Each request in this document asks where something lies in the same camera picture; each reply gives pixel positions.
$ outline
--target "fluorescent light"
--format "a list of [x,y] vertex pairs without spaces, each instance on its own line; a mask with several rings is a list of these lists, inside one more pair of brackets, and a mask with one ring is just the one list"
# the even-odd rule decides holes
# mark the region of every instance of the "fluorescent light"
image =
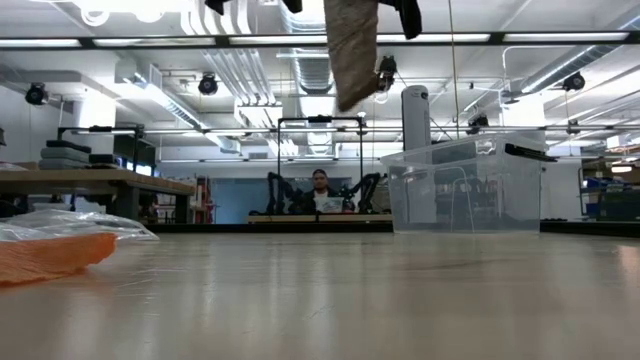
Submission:
[[282,36],[232,36],[231,45],[263,45],[263,44],[305,44],[322,45],[327,43],[326,35],[282,35]]
[[329,54],[322,53],[278,53],[278,59],[328,59]]
[[30,48],[30,47],[80,47],[77,39],[1,39],[0,47],[3,48]]
[[633,170],[631,166],[614,166],[611,168],[611,172],[614,174],[630,172],[631,170]]
[[209,159],[202,162],[244,162],[244,159]]
[[77,135],[133,135],[136,132],[133,130],[111,130],[111,131],[89,131],[80,130],[76,131]]
[[[486,42],[490,34],[453,34],[454,42]],[[378,43],[451,42],[451,34],[420,34],[407,40],[404,34],[380,34]]]
[[246,134],[264,134],[271,132],[267,128],[246,128],[246,129],[207,129],[208,134],[222,136],[244,136]]
[[153,46],[211,46],[216,44],[214,38],[180,37],[180,38],[135,38],[135,39],[94,39],[98,47],[153,47]]
[[505,42],[518,41],[621,41],[629,36],[628,32],[604,32],[604,33],[530,33],[507,34]]
[[147,79],[145,79],[142,75],[140,75],[139,73],[135,73],[134,74],[136,77],[138,77],[140,80],[142,80],[143,83],[147,82]]
[[325,132],[338,132],[337,128],[284,128],[280,129],[281,133],[325,133]]
[[165,163],[165,164],[186,164],[186,163],[197,163],[200,162],[200,160],[160,160],[161,163]]
[[184,134],[202,134],[198,130],[195,129],[150,129],[145,130],[145,134],[147,135],[184,135]]
[[[345,132],[360,132],[359,127],[345,127],[342,128]],[[398,133],[402,132],[401,127],[362,127],[363,132],[374,132],[374,133]]]
[[222,136],[245,136],[247,133],[244,132],[219,132],[218,135]]

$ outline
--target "plastic bag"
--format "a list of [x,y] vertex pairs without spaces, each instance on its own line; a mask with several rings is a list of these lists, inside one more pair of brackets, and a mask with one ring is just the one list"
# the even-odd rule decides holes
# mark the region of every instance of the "plastic bag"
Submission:
[[42,210],[0,222],[0,241],[112,233],[116,240],[159,240],[137,221],[100,213]]

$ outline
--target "table surface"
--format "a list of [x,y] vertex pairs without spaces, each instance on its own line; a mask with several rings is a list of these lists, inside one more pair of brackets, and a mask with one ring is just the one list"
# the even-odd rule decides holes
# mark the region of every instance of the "table surface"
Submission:
[[0,190],[16,188],[39,193],[46,188],[59,187],[92,189],[113,181],[172,194],[191,195],[195,192],[195,187],[190,185],[116,169],[7,171],[0,176]]
[[640,243],[173,234],[0,289],[6,359],[638,359]]

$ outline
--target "cable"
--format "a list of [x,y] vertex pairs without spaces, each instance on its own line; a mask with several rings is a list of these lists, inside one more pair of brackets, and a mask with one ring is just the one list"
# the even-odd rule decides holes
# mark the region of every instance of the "cable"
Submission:
[[458,118],[458,114],[460,114],[460,103],[458,101],[458,70],[456,69],[456,42],[453,34],[453,6],[451,5],[451,0],[447,0],[449,4],[449,27],[451,30],[451,57],[453,60],[453,91],[456,101],[456,133],[458,135],[458,139],[460,139],[460,121]]
[[404,84],[404,87],[408,88],[409,86],[407,85],[407,82],[404,81],[404,78],[402,77],[402,75],[400,75],[400,72],[396,70],[396,74],[398,74],[398,77],[400,78],[400,80],[402,80],[402,83]]

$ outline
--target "wooden table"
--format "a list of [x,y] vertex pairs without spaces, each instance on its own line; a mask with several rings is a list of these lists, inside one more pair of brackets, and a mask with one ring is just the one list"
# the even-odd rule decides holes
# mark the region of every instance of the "wooden table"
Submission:
[[0,173],[0,194],[116,195],[107,212],[138,219],[140,190],[176,196],[176,222],[186,223],[195,187],[128,170],[34,170]]
[[250,215],[249,224],[255,223],[335,223],[335,222],[390,222],[391,214],[318,214],[318,215]]

